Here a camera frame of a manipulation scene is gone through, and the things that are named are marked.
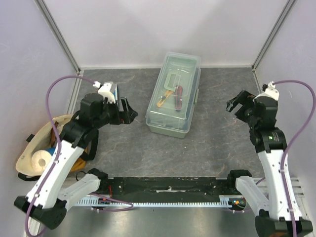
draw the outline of translucent lid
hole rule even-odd
[[[147,125],[189,131],[199,65],[197,56],[167,53],[147,110]]]

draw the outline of tape roll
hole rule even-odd
[[[35,172],[43,172],[48,166],[52,155],[45,150],[35,152],[31,158],[32,168]]]

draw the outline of white backdrop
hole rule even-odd
[[[280,32],[258,68],[261,83],[271,80],[296,79],[308,83],[316,91],[316,2],[296,1]],[[310,92],[301,85],[280,84],[277,126],[287,142],[303,125],[312,107]],[[316,116],[289,152],[291,173],[299,177],[316,221]]]
[[[34,182],[17,177],[15,163],[26,138],[48,122],[45,95],[57,78],[75,74],[33,0],[0,7],[0,236],[20,237],[25,214],[13,206]],[[73,82],[61,82],[50,99],[53,115],[66,112]]]
[[[81,67],[160,67],[168,51],[203,66],[253,64],[286,0],[45,0]]]

